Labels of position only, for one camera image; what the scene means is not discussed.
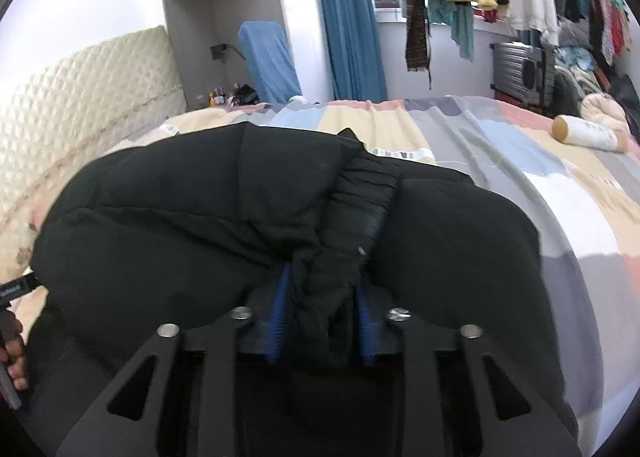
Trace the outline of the person's left hand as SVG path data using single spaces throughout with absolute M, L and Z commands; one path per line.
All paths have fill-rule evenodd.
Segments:
M 9 313 L 9 318 L 13 323 L 14 333 L 12 338 L 4 342 L 1 347 L 1 362 L 6 366 L 14 388 L 17 391 L 25 391 L 28 389 L 28 371 L 25 343 L 22 337 L 23 325 L 12 312 Z

